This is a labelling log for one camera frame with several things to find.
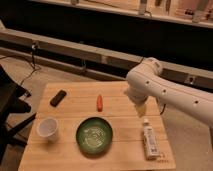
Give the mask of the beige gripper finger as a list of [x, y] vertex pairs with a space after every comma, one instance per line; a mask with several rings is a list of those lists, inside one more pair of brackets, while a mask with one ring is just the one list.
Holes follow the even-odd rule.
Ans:
[[136, 111], [137, 111], [137, 115], [138, 115], [139, 117], [142, 117], [142, 116], [144, 116], [145, 113], [146, 113], [146, 104], [143, 103], [143, 104], [140, 104], [140, 105], [136, 105], [136, 106], [135, 106], [135, 109], [136, 109]]

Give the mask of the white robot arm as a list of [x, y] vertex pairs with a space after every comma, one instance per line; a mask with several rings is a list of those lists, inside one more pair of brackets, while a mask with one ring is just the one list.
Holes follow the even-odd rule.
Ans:
[[136, 105], [144, 104], [149, 96], [159, 98], [206, 124], [213, 148], [213, 94], [163, 79], [162, 71], [159, 60], [144, 59], [127, 73], [125, 94]]

